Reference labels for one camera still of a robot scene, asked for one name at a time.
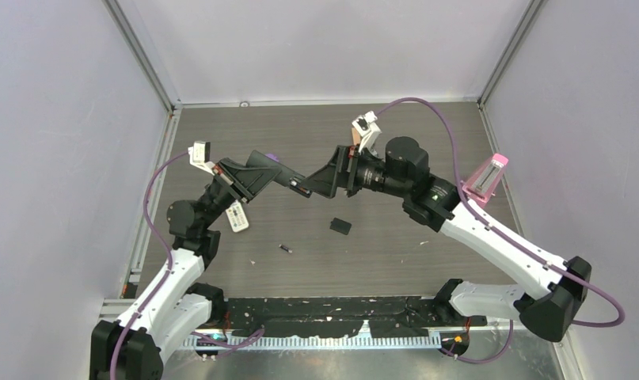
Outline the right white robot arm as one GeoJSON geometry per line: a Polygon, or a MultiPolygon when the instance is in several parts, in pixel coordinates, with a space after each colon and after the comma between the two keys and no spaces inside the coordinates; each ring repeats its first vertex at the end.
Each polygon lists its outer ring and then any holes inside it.
{"type": "Polygon", "coordinates": [[[326,198],[340,188],[348,196],[368,189],[398,197],[412,220],[463,243],[513,279],[512,285],[448,280],[435,304],[436,316],[446,325],[464,317],[497,317],[519,321],[543,340],[559,342],[587,297],[586,289],[570,278],[590,278],[586,260],[545,253],[475,202],[464,204],[456,185],[430,173],[428,152],[410,137],[391,139],[383,158],[360,153],[356,146],[338,146],[329,162],[301,185],[326,198]]]}

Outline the black battery cover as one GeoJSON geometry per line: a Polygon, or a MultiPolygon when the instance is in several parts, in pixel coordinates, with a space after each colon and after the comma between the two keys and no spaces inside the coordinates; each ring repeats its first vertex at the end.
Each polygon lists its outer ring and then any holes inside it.
{"type": "Polygon", "coordinates": [[[339,234],[349,235],[352,224],[340,218],[333,218],[330,222],[329,228],[339,234]]]}

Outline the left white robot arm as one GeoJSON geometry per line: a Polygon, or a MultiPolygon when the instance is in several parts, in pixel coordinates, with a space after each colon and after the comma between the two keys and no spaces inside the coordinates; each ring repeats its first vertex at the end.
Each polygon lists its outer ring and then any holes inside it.
{"type": "Polygon", "coordinates": [[[143,294],[114,321],[96,324],[90,343],[91,379],[160,379],[168,359],[200,325],[220,326],[226,317],[222,290],[197,281],[219,247],[221,234],[210,227],[235,201],[247,203],[271,182],[285,186],[294,176],[258,151],[242,165],[229,158],[208,161],[207,153],[196,147],[170,158],[153,176],[182,159],[213,180],[199,199],[169,207],[174,242],[162,242],[165,264],[143,294]]]}

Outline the beige remote control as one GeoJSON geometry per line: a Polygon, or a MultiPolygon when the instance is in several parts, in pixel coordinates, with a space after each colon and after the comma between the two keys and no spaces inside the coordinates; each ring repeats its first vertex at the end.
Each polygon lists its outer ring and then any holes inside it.
{"type": "Polygon", "coordinates": [[[249,220],[246,217],[242,204],[235,200],[227,209],[226,217],[230,228],[234,233],[240,233],[249,228],[249,220]]]}

